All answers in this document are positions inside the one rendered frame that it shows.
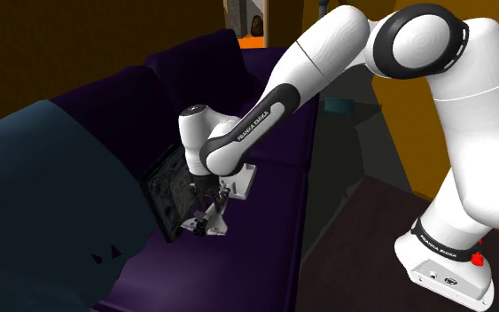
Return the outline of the white toy space shuttle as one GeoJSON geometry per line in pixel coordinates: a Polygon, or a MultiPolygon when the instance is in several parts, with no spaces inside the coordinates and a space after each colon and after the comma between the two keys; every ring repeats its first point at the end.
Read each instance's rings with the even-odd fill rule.
{"type": "Polygon", "coordinates": [[[192,218],[185,220],[181,227],[196,236],[225,236],[228,226],[223,220],[226,205],[216,207],[211,204],[205,212],[196,210],[192,218]]]}

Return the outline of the dark purple sofa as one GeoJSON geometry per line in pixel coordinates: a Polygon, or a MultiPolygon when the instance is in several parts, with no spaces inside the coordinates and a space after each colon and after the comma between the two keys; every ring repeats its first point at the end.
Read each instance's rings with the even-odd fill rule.
{"type": "MultiPolygon", "coordinates": [[[[136,176],[179,142],[187,106],[245,114],[280,48],[243,49],[222,29],[149,56],[140,66],[54,98],[136,176]]],[[[293,312],[318,102],[309,100],[253,147],[248,199],[232,200],[224,237],[159,232],[128,260],[97,312],[293,312]]]]}

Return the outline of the dark robot stand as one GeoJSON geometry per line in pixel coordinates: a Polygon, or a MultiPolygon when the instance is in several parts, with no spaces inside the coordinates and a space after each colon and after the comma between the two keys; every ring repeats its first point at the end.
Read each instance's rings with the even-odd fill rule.
{"type": "MultiPolygon", "coordinates": [[[[364,177],[303,264],[296,312],[472,312],[412,283],[394,241],[428,201],[364,177]]],[[[499,312],[499,231],[483,240],[499,312]]]]}

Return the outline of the dark teal blanket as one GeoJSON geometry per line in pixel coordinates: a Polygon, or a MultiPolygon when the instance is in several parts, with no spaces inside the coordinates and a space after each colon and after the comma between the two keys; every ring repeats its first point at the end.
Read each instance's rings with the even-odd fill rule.
{"type": "Polygon", "coordinates": [[[155,227],[135,178],[61,108],[0,120],[0,312],[90,312],[155,227]]]}

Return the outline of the doorway with pale frame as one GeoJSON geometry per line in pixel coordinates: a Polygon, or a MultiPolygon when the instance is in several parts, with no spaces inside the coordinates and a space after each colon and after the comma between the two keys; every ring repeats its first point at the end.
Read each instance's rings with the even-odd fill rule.
{"type": "Polygon", "coordinates": [[[267,48],[269,0],[222,0],[225,26],[232,29],[241,49],[267,48]],[[260,16],[263,22],[263,35],[252,36],[252,18],[260,16]]]}

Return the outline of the black tablet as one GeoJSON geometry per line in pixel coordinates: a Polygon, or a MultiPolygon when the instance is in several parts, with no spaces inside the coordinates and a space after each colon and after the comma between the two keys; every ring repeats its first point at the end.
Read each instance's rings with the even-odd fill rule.
{"type": "Polygon", "coordinates": [[[189,190],[193,179],[183,146],[170,145],[137,181],[163,238],[168,243],[174,242],[183,232],[182,224],[189,217],[195,199],[189,190]]]}

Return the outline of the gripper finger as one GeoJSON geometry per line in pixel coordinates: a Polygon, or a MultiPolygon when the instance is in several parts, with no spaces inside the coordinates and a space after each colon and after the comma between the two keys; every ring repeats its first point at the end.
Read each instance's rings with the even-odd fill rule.
{"type": "Polygon", "coordinates": [[[193,197],[194,204],[196,205],[196,207],[197,208],[204,208],[205,207],[205,199],[204,199],[204,194],[201,192],[201,190],[198,189],[194,183],[191,183],[188,186],[188,190],[193,197]]]}
{"type": "Polygon", "coordinates": [[[229,188],[219,188],[216,190],[212,190],[212,201],[214,203],[215,212],[217,214],[221,213],[221,211],[225,208],[230,195],[229,188]]]}

